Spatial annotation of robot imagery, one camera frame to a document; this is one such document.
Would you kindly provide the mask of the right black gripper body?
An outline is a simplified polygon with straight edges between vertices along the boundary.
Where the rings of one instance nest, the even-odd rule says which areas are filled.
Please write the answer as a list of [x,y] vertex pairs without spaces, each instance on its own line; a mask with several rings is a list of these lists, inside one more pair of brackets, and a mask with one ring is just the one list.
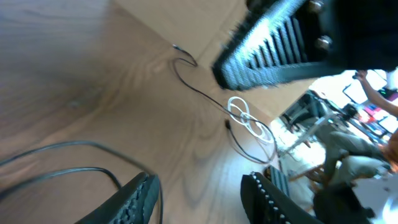
[[320,14],[328,60],[350,70],[397,67],[397,0],[329,0]]

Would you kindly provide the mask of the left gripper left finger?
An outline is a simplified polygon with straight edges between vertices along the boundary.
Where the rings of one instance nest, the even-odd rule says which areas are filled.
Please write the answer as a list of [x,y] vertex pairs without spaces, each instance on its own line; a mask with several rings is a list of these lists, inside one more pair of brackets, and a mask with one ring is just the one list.
[[141,172],[76,224],[148,224],[159,190],[159,178]]

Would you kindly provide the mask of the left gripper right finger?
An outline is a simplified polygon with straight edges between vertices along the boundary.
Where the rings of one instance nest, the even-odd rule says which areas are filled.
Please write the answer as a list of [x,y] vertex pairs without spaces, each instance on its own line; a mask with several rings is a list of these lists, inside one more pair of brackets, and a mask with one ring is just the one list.
[[240,194],[251,224],[322,224],[258,172],[242,176]]

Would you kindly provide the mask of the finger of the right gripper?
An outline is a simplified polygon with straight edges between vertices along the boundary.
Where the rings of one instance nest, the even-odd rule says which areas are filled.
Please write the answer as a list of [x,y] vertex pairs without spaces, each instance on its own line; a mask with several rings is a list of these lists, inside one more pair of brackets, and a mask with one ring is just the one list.
[[250,90],[345,70],[336,1],[247,1],[248,11],[212,65],[220,87]]

